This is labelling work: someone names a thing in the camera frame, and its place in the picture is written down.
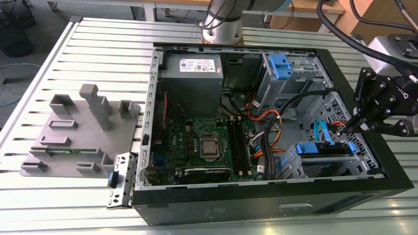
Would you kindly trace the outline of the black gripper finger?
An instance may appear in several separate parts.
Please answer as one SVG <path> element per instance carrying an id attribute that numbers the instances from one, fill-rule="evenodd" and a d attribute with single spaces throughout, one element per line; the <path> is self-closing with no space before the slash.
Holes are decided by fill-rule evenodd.
<path id="1" fill-rule="evenodd" d="M 351 118 L 348 120 L 348 133 L 359 133 L 361 131 L 391 136 L 416 136 L 415 126 L 407 119 L 400 119 L 395 124 L 388 124 L 380 120 L 364 122 L 360 118 Z"/>
<path id="2" fill-rule="evenodd" d="M 369 67 L 360 69 L 353 94 L 355 106 L 352 116 L 345 122 L 344 132 L 367 130 L 381 118 L 383 109 L 376 99 L 387 86 L 377 78 Z"/>

